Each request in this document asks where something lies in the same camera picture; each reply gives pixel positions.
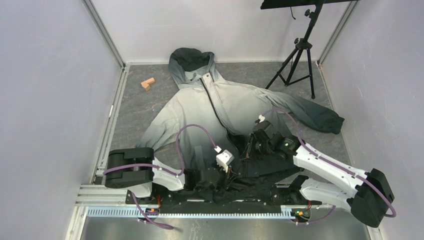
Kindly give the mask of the grey gradient hooded jacket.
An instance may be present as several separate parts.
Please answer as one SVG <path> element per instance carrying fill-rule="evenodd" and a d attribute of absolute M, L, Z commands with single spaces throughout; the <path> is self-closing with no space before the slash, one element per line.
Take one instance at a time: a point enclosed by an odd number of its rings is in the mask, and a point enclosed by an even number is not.
<path fill-rule="evenodd" d="M 249 138 L 260 114 L 282 135 L 291 131 L 282 118 L 291 113 L 305 126 L 322 133 L 339 134 L 344 119 L 335 111 L 300 96 L 225 80 L 216 69 L 214 53 L 178 48 L 168 69 L 178 92 L 153 119 L 137 148 L 158 150 L 179 144 L 184 168 L 202 170 L 216 164 L 215 146 L 234 155 L 229 179 L 214 190 L 197 191 L 211 202 L 239 200 L 299 172 L 282 162 L 260 163 L 246 157 Z"/>

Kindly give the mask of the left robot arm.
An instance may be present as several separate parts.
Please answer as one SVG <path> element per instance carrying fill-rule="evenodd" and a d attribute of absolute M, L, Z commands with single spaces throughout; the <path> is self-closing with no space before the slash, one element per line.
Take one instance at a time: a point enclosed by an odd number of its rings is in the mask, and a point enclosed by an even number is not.
<path fill-rule="evenodd" d="M 103 172 L 104 185 L 109 189 L 126 189 L 137 198 L 150 197 L 154 184 L 172 192 L 215 190 L 228 178 L 234 159 L 228 150 L 215 150 L 217 166 L 200 170 L 169 167 L 154 156 L 150 147 L 112 150 Z"/>

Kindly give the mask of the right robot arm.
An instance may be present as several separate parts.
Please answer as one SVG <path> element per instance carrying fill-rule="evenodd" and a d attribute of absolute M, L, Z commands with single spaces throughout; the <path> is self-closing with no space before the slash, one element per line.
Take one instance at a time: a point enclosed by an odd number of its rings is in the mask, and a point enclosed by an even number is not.
<path fill-rule="evenodd" d="M 295 135 L 282 135 L 269 121 L 258 119 L 252 129 L 246 155 L 264 163 L 273 160 L 275 169 L 282 162 L 308 170 L 324 178 L 325 182 L 299 175 L 291 187 L 308 201 L 319 201 L 349 211 L 361 223 L 377 228 L 383 218 L 396 216 L 392 203 L 395 199 L 386 175 L 342 163 L 312 147 Z"/>

